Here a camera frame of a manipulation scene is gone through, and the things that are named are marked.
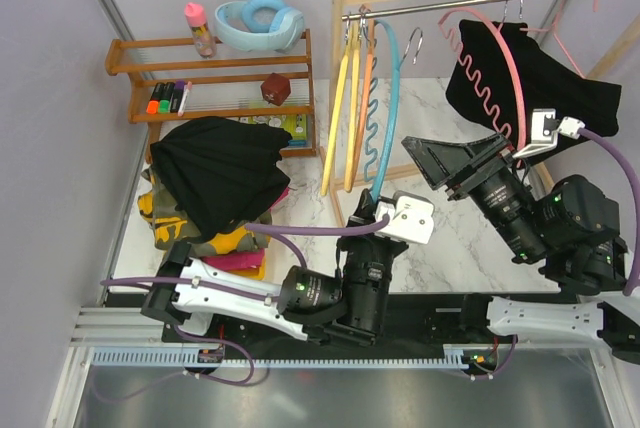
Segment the blue hanger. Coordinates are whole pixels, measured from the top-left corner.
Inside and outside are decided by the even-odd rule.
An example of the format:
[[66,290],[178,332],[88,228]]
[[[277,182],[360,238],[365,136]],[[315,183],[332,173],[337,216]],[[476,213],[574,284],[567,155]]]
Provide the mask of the blue hanger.
[[423,30],[420,27],[416,27],[409,37],[409,40],[404,49],[404,53],[400,54],[397,37],[391,25],[386,21],[378,20],[374,22],[374,27],[381,27],[384,30],[389,43],[391,60],[390,95],[387,120],[384,129],[384,140],[381,150],[378,150],[372,145],[372,142],[379,131],[379,125],[374,120],[374,116],[379,105],[377,99],[373,99],[368,102],[368,111],[365,117],[364,153],[366,161],[363,167],[363,175],[364,181],[371,184],[369,193],[372,200],[378,201],[381,196],[383,183],[386,177],[387,169],[389,167],[395,130],[397,126],[402,66],[409,54],[414,39],[417,39],[417,44],[411,62],[413,65],[416,64],[422,48],[424,35]]

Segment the pink trousers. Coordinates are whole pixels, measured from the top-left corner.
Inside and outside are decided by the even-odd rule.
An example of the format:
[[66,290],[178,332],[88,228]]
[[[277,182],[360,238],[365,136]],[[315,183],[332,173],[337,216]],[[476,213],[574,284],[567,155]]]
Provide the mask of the pink trousers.
[[197,245],[193,253],[212,267],[227,272],[266,265],[266,249],[269,235],[248,230],[241,223],[229,233],[217,234],[212,240]]

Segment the yellow hanger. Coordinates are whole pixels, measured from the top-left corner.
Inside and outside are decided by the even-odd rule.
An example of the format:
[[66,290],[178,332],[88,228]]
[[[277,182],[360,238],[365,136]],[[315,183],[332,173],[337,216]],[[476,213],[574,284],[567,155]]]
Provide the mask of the yellow hanger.
[[349,40],[350,40],[351,33],[352,33],[351,22],[348,22],[346,38],[345,38],[346,42],[345,42],[343,55],[339,64],[335,96],[334,96],[334,102],[333,102],[333,107],[331,112],[331,121],[330,121],[329,130],[328,130],[326,156],[325,156],[325,161],[323,166],[323,176],[322,176],[322,183],[321,183],[321,190],[320,190],[320,194],[322,196],[326,196],[328,194],[331,179],[333,176],[338,128],[339,128],[339,123],[341,118],[341,109],[342,109],[343,98],[344,98],[347,69],[350,63]]
[[353,188],[354,167],[355,167],[355,148],[356,148],[356,132],[357,132],[357,114],[358,114],[358,93],[360,79],[360,51],[361,51],[361,23],[355,22],[351,26],[351,35],[349,40],[349,60],[351,62],[351,87],[350,87],[350,103],[349,103],[349,130],[347,140],[346,165],[344,174],[344,190],[350,192]]

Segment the orange hanger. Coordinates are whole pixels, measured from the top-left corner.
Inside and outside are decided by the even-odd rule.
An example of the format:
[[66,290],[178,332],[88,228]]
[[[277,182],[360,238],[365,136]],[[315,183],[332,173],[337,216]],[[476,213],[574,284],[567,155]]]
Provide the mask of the orange hanger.
[[360,109],[358,111],[359,118],[355,138],[354,154],[352,156],[352,166],[349,171],[349,174],[351,175],[350,187],[354,186],[355,179],[358,173],[360,156],[363,149],[366,118],[369,110],[370,85],[373,81],[373,71],[376,65],[375,23],[373,19],[366,19],[366,29],[364,30],[364,35],[366,36],[367,51],[363,77],[363,88],[360,98],[361,103]]

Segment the camouflage yellow trousers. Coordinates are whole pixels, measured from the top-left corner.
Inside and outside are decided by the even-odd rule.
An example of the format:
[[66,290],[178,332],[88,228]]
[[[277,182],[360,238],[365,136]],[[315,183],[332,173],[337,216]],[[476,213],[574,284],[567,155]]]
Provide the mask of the camouflage yellow trousers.
[[196,258],[229,255],[232,253],[253,253],[269,246],[268,235],[247,230],[245,222],[238,222],[226,228],[214,238],[198,243],[200,230],[178,203],[151,167],[145,168],[141,178],[151,184],[151,189],[137,199],[137,207],[142,219],[153,232],[154,246],[168,251],[175,242],[186,241],[191,245],[190,255]]

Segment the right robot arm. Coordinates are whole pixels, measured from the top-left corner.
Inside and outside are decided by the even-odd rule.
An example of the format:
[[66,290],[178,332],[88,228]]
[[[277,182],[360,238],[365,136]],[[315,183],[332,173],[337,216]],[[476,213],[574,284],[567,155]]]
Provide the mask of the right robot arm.
[[518,177],[515,150],[501,134],[469,143],[407,136],[402,145],[432,190],[444,188],[451,201],[475,203],[514,264],[536,265],[561,294],[587,299],[559,304],[467,294],[457,319],[465,339],[593,342],[619,360],[639,362],[639,309],[623,305],[630,276],[617,202],[582,175],[568,176],[535,198]]

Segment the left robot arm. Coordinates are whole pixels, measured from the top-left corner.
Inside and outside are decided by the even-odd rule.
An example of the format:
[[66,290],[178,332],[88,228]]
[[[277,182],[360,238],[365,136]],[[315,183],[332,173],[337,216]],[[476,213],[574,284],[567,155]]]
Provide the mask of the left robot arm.
[[396,220],[407,200],[402,192],[379,200],[362,192],[349,220],[351,235],[337,241],[336,254],[346,260],[332,275],[292,266],[281,284],[254,280],[189,257],[189,244],[179,242],[164,257],[141,312],[170,326],[184,324],[198,341],[216,336],[222,315],[300,341],[372,346],[384,332],[392,265],[408,245],[388,229],[364,228],[383,217]]

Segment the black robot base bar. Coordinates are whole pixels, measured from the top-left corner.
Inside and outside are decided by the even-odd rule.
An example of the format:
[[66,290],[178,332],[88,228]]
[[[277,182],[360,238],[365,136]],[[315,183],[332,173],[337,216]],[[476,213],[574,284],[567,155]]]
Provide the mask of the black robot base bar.
[[445,344],[511,342],[509,336],[492,334],[485,323],[463,327],[464,298],[456,293],[390,295],[382,336],[367,347],[341,341],[320,345],[299,341],[276,329],[223,315],[205,323],[204,335],[221,336],[245,348],[253,358],[271,361],[436,358],[444,354]]

